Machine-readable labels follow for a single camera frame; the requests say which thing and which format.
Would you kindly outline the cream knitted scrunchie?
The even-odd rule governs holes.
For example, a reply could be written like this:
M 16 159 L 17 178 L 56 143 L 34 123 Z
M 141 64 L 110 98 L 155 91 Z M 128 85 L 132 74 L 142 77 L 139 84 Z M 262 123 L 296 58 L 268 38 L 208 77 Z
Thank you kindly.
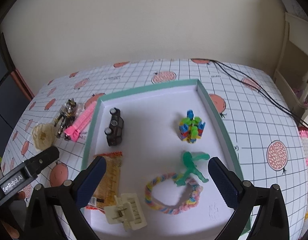
M 35 148 L 43 151 L 52 146 L 55 139 L 54 132 L 55 127 L 52 123 L 36 125 L 31 132 Z

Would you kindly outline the orange snack packet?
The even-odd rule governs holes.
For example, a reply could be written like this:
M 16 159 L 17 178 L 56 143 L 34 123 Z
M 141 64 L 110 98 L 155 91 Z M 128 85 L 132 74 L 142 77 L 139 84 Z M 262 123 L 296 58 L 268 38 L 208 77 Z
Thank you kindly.
M 93 156 L 101 156 L 106 161 L 106 172 L 99 182 L 98 187 L 94 191 L 91 200 L 86 209 L 98 210 L 104 212 L 104 207 L 115 205 L 114 196 L 118 195 L 120 168 L 122 165 L 123 153 L 121 151 L 96 154 Z

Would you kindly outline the pink hair roller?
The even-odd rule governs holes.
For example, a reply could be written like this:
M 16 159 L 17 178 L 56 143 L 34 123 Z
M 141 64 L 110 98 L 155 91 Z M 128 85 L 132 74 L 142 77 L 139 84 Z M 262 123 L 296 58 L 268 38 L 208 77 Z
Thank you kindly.
M 65 129 L 65 135 L 70 140 L 76 142 L 80 136 L 80 133 L 91 122 L 97 102 L 92 102 L 83 113 L 74 121 L 74 123 Z

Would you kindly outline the cream hair claw clip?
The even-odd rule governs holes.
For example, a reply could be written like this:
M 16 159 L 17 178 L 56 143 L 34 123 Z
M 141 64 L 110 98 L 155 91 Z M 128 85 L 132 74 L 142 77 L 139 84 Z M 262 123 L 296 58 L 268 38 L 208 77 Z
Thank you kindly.
M 105 206 L 108 224 L 122 224 L 124 230 L 139 230 L 147 226 L 147 221 L 136 193 L 114 196 L 115 205 Z

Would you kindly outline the green plastic toy figure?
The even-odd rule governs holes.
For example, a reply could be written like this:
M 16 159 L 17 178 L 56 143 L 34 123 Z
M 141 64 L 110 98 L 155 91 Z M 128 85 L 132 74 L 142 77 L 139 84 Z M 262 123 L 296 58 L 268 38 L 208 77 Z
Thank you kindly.
M 199 160 L 209 160 L 210 155 L 207 153 L 200 153 L 193 156 L 190 152 L 185 152 L 183 154 L 182 160 L 186 167 L 185 173 L 175 182 L 177 186 L 184 186 L 186 184 L 187 178 L 190 174 L 196 175 L 203 183 L 207 183 L 209 180 L 204 177 L 204 175 L 198 170 L 197 165 L 194 163 Z

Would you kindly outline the black gold monster figure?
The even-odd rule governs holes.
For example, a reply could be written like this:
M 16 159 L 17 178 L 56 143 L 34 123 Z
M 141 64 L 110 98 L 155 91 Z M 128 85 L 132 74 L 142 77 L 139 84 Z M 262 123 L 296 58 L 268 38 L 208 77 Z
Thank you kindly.
M 65 133 L 65 129 L 72 126 L 76 119 L 77 110 L 78 104 L 74 99 L 68 99 L 65 105 L 61 107 L 59 114 L 54 119 L 54 127 L 58 127 L 56 132 L 57 139 L 61 138 L 61 135 Z

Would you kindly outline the grid fruit pattern tablecloth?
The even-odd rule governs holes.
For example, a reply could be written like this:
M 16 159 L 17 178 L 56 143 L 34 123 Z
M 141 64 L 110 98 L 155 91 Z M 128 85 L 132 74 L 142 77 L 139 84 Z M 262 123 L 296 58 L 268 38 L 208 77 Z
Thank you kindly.
M 49 81 L 27 105 L 5 148 L 1 169 L 8 173 L 36 152 L 32 129 L 51 122 L 70 98 L 90 103 L 99 96 L 173 80 L 198 79 L 217 103 L 236 150 L 243 176 L 256 186 L 278 183 L 287 206 L 291 239 L 305 222 L 308 178 L 294 120 L 270 76 L 247 66 L 207 59 L 119 62 Z

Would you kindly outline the black toy car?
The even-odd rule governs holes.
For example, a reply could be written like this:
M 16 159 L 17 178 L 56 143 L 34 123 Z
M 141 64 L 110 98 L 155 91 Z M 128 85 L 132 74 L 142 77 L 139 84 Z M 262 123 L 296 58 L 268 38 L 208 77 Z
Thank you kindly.
M 110 109 L 111 120 L 109 126 L 104 130 L 108 146 L 118 146 L 123 140 L 124 120 L 118 108 Z

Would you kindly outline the teal white shallow box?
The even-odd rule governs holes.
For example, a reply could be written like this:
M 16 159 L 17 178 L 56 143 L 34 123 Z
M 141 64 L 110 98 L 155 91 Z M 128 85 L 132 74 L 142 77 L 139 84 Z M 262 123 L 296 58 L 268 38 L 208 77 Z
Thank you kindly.
M 123 140 L 108 146 L 104 130 L 111 120 L 110 109 L 118 108 L 124 120 Z M 205 122 L 200 139 L 193 144 L 179 137 L 179 123 L 193 110 Z M 233 210 L 225 204 L 212 180 L 203 184 L 196 207 L 179 215 L 167 215 L 145 203 L 145 186 L 157 176 L 183 173 L 182 154 L 207 153 L 242 177 L 234 146 L 209 94 L 198 80 L 182 80 L 124 90 L 98 99 L 89 127 L 82 167 L 96 154 L 121 151 L 119 193 L 136 193 L 147 226 L 125 231 L 111 225 L 100 211 L 86 210 L 85 215 L 100 239 L 214 239 Z

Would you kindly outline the colourful block toy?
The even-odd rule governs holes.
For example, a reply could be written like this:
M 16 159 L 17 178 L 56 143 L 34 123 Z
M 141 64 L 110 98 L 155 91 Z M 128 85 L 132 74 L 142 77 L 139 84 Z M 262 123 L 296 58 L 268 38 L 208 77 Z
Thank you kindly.
M 205 122 L 190 109 L 186 113 L 186 118 L 179 123 L 179 137 L 182 141 L 193 144 L 202 137 L 204 128 Z

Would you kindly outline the cream wooden shelf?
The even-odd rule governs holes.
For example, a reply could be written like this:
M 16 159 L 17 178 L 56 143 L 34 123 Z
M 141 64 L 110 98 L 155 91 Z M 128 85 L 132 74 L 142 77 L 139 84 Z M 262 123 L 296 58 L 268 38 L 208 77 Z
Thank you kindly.
M 308 22 L 288 12 L 273 80 L 288 108 L 301 117 L 308 107 Z

